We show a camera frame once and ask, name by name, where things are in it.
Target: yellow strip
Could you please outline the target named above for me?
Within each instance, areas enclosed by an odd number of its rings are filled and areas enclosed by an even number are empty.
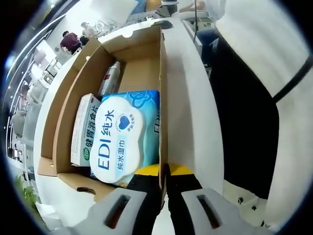
[[[157,176],[158,175],[158,164],[155,165],[149,165],[143,168],[140,168],[135,172],[135,175],[152,175]]]
[[[171,175],[192,175],[192,170],[184,165],[177,165],[173,163],[168,164],[170,166]]]

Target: spray can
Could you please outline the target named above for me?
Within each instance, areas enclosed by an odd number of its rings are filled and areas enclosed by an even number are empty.
[[[111,94],[114,92],[120,72],[120,62],[116,61],[114,65],[109,67],[106,75],[104,76],[98,95],[104,96],[105,94]]]

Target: blue jeans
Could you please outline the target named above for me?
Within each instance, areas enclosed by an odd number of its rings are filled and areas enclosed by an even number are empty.
[[[197,37],[202,43],[201,59],[203,64],[210,66],[214,60],[214,55],[218,42],[217,29],[211,28],[208,30],[198,31]]]

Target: open cardboard box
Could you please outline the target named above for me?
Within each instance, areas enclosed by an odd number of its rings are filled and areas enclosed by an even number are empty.
[[[54,102],[49,111],[49,113],[54,112],[60,108],[53,132],[52,157],[47,158],[42,155],[38,173],[52,175],[50,174],[51,169],[46,170],[48,161],[49,164],[52,163],[53,166],[49,167],[54,169],[57,177],[77,191],[95,194],[95,201],[106,196],[114,190],[114,187],[89,178],[81,172],[81,167],[71,165],[71,139],[81,97],[89,93],[97,95],[104,75],[115,59],[122,62],[118,92],[142,90],[158,90],[160,92],[159,178],[160,187],[164,185],[163,169],[164,164],[167,163],[166,53],[161,29],[153,26],[136,30],[131,37],[121,35],[102,45],[99,43],[99,47],[73,80],[66,97]],[[47,119],[45,125],[50,126],[49,121],[53,122],[53,120]],[[44,136],[44,138],[50,140],[51,136]]]
[[[77,74],[86,63],[86,56],[91,56],[94,51],[99,47],[100,43],[97,39],[91,38],[84,46],[82,51],[78,54],[73,65],[68,70],[64,79],[62,80],[58,91],[51,103],[49,113],[45,122],[45,128],[43,133],[43,141],[41,146],[41,158],[39,161],[38,174],[56,176],[54,163],[52,160],[52,148],[55,128],[57,126],[58,117],[61,111],[61,107],[65,100],[65,97],[73,84]]]

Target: gray gripper finger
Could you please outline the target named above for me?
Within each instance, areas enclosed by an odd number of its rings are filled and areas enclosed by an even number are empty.
[[[76,235],[131,235],[138,211],[147,193],[117,188],[93,205],[88,216],[71,230]],[[126,203],[115,228],[107,224],[116,209]]]
[[[269,235],[272,231],[253,227],[243,221],[239,209],[210,188],[203,188],[182,193],[188,207],[196,235]],[[212,226],[204,202],[218,222]]]

